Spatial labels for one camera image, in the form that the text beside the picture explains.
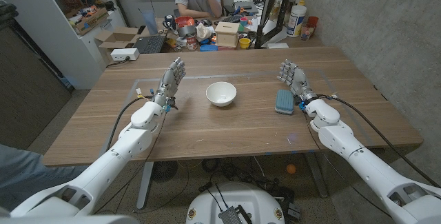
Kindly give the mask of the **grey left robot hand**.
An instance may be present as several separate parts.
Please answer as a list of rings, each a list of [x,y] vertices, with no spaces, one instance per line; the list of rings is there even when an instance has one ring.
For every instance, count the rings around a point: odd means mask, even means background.
[[[170,64],[169,68],[166,69],[159,80],[158,89],[154,94],[152,101],[163,108],[167,105],[174,107],[176,99],[174,95],[185,75],[185,62],[178,57]]]

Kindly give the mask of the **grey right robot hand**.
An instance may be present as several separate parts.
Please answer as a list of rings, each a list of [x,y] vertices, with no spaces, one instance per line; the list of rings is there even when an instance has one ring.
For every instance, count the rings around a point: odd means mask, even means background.
[[[288,59],[281,63],[277,79],[289,86],[296,105],[307,105],[318,98],[304,70]]]

